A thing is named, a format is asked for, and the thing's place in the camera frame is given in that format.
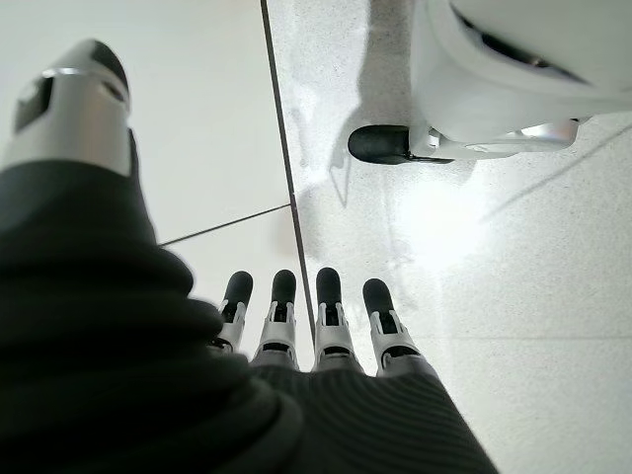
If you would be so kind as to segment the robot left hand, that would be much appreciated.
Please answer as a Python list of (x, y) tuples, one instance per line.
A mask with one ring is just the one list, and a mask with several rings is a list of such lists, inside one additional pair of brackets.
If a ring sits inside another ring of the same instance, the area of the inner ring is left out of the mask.
[(15, 109), (1, 161), (1, 469), (5, 473), (492, 473), (401, 323), (362, 289), (377, 372), (359, 365), (338, 273), (317, 275), (312, 370), (295, 351), (294, 274), (278, 272), (253, 358), (253, 280), (219, 305), (156, 241), (104, 43), (76, 44)]

